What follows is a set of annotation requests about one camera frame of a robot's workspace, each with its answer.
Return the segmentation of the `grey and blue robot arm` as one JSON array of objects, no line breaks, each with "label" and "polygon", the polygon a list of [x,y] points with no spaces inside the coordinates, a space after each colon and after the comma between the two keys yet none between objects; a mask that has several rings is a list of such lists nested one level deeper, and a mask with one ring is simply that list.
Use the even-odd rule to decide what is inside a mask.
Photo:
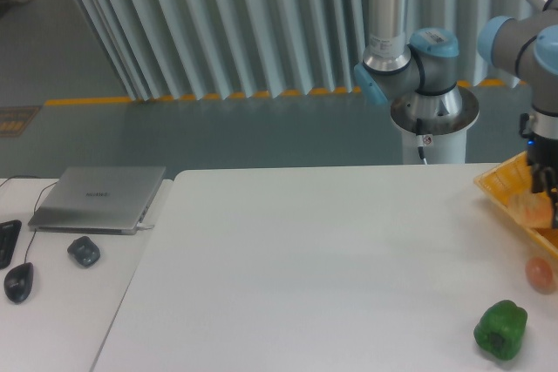
[{"label": "grey and blue robot arm", "polygon": [[[531,108],[520,117],[527,142],[529,189],[507,204],[520,224],[557,225],[557,0],[528,0],[536,13],[498,16],[477,37],[479,55],[492,67],[526,82]],[[355,66],[369,100],[389,103],[406,164],[461,163],[468,130],[480,109],[458,85],[459,42],[449,30],[427,27],[407,34],[407,0],[369,0],[368,42]]]}]

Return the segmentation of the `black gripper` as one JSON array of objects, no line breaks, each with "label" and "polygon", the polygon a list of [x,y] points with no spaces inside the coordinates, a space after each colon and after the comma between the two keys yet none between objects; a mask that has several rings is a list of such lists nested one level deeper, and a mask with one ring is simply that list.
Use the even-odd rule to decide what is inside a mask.
[{"label": "black gripper", "polygon": [[527,140],[527,164],[531,166],[531,193],[547,193],[551,201],[551,228],[558,228],[557,188],[553,188],[553,169],[558,166],[558,141],[538,134]]}]

